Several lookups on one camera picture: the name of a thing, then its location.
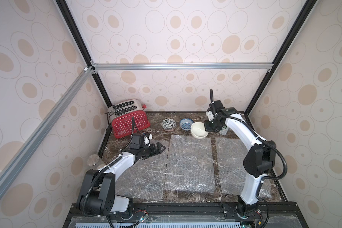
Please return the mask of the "cream white bowl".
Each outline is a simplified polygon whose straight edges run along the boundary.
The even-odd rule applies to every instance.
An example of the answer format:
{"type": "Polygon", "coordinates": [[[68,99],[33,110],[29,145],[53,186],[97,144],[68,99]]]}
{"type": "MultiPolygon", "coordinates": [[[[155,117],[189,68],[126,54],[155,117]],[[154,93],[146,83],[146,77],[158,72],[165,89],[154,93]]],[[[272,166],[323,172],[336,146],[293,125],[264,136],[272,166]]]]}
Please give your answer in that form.
{"type": "Polygon", "coordinates": [[[191,126],[191,134],[196,139],[203,139],[209,133],[205,130],[203,122],[194,122],[191,126]]]}

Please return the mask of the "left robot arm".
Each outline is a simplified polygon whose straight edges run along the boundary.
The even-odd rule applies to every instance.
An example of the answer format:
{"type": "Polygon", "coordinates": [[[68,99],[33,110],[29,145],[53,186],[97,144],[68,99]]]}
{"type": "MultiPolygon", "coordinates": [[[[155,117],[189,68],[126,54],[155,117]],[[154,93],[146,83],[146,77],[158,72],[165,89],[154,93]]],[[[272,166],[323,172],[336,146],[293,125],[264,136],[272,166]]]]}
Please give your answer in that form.
{"type": "Polygon", "coordinates": [[[116,195],[116,180],[139,160],[162,154],[166,147],[151,143],[149,133],[134,133],[119,156],[101,169],[85,173],[76,206],[85,217],[121,214],[133,216],[133,199],[116,195]]]}

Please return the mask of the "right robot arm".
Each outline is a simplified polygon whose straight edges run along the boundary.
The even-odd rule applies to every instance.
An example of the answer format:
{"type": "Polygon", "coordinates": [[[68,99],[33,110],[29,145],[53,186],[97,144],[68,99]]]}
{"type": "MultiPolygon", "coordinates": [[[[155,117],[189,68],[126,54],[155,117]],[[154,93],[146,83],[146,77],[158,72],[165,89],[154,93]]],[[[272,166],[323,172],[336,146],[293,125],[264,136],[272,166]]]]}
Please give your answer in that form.
{"type": "Polygon", "coordinates": [[[208,120],[204,122],[207,132],[218,132],[223,127],[231,129],[248,150],[243,160],[247,172],[243,190],[238,196],[236,212],[241,218],[247,218],[258,209],[259,193],[265,180],[280,180],[288,171],[288,166],[281,152],[273,141],[260,136],[233,107],[225,108],[220,101],[212,101],[207,111],[208,120]],[[269,176],[278,156],[283,164],[279,176],[269,176]]]}

